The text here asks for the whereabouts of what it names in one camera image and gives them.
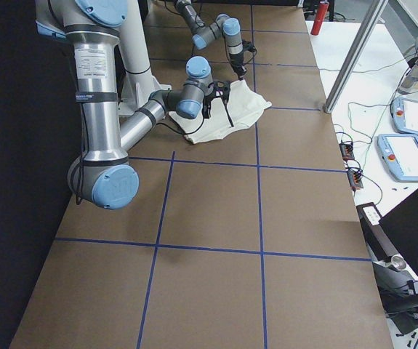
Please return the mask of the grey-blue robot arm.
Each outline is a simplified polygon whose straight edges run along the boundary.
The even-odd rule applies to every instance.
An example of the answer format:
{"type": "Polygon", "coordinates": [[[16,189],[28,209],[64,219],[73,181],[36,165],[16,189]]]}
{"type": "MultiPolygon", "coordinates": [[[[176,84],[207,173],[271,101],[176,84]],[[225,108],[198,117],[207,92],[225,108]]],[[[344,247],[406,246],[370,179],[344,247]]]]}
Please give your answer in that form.
{"type": "Polygon", "coordinates": [[[196,49],[205,49],[219,38],[224,39],[230,66],[238,80],[243,80],[247,72],[244,53],[255,53],[256,49],[250,41],[242,38],[239,20],[222,13],[212,24],[207,25],[194,9],[192,1],[177,0],[173,1],[173,5],[188,25],[196,49]]]}
{"type": "Polygon", "coordinates": [[[210,65],[192,57],[182,89],[161,87],[136,1],[37,1],[36,24],[42,36],[73,47],[82,141],[68,185],[78,201],[123,208],[140,184],[129,150],[170,112],[197,117],[213,89],[210,65]]]}

